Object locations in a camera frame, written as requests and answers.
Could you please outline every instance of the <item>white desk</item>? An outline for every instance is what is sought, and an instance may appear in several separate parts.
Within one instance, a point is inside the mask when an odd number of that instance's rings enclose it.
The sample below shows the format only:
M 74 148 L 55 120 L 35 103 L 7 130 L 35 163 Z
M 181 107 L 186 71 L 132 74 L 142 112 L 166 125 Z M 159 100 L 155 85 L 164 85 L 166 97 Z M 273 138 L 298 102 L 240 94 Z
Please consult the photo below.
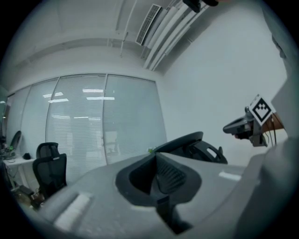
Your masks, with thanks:
M 28 185 L 28 182 L 27 182 L 27 179 L 25 177 L 25 173 L 24 173 L 24 165 L 27 164 L 27 163 L 32 163 L 35 159 L 23 159 L 22 157 L 18 156 L 16 157 L 15 159 L 9 159 L 9 160 L 3 160 L 3 162 L 5 163 L 5 166 L 7 168 L 14 168 L 14 167 L 18 167 L 18 172 L 20 173 L 20 177 L 21 177 L 21 181 L 22 181 L 22 184 L 29 188 L 29 185 Z M 12 184 L 12 186 L 15 188 L 15 185 L 14 185 L 14 180 L 13 178 L 11 178 L 9 176 L 9 180 Z

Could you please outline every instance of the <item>black office chair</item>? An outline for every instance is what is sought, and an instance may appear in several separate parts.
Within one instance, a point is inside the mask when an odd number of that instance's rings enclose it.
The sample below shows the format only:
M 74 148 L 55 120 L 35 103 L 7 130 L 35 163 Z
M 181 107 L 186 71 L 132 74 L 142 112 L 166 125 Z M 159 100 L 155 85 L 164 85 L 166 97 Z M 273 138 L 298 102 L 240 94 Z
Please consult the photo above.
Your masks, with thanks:
M 164 152 L 195 160 L 227 164 L 228 161 L 223 155 L 222 147 L 217 150 L 202 138 L 203 132 L 195 132 L 167 142 L 155 148 L 153 152 Z M 216 156 L 213 156 L 208 150 L 214 152 Z
M 45 199 L 66 186 L 66 154 L 59 154 L 57 143 L 40 144 L 33 162 L 33 172 Z
M 40 144 L 36 149 L 36 158 L 44 158 L 49 156 L 54 156 L 52 151 L 54 151 L 54 154 L 59 154 L 58 152 L 58 143 L 53 142 L 46 142 Z

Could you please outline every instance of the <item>mesh chair back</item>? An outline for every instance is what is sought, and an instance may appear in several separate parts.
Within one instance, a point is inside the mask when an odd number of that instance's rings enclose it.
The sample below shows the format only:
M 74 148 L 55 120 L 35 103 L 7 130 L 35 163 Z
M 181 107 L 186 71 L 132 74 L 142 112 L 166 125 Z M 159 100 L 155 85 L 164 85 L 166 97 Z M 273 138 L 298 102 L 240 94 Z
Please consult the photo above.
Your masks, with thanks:
M 66 154 L 59 155 L 53 160 L 52 157 L 44 157 L 34 160 L 33 172 L 40 185 L 45 199 L 66 186 Z
M 37 147 L 36 150 L 36 158 L 44 158 L 44 157 L 57 157 L 58 152 L 58 143 L 46 142 L 42 143 Z

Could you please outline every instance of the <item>white sticker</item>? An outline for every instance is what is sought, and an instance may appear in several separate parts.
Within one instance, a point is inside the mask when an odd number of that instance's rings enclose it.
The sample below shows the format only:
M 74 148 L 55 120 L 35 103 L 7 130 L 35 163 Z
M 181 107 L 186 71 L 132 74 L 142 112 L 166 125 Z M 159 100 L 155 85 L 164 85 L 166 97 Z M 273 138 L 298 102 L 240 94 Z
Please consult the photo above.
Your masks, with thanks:
M 233 181 L 239 181 L 242 178 L 241 175 L 231 174 L 231 173 L 227 173 L 227 172 L 224 172 L 224 171 L 219 173 L 219 177 L 224 177 L 226 179 L 233 180 Z
M 64 231 L 70 231 L 74 222 L 82 216 L 90 202 L 91 194 L 80 193 L 76 199 L 55 220 L 54 225 Z

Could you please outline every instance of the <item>air vent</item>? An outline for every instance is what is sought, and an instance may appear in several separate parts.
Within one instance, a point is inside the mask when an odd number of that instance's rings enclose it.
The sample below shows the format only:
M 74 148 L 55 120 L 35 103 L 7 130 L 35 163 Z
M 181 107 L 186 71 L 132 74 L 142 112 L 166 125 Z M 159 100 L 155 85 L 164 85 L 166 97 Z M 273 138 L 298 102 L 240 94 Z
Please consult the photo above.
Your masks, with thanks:
M 147 32 L 149 31 L 152 23 L 154 22 L 156 16 L 158 15 L 159 11 L 161 9 L 161 6 L 153 4 L 151 8 L 149 9 L 149 12 L 147 13 L 145 19 L 143 20 L 143 23 L 139 29 L 136 43 L 139 45 L 143 45 L 144 39 L 147 35 Z

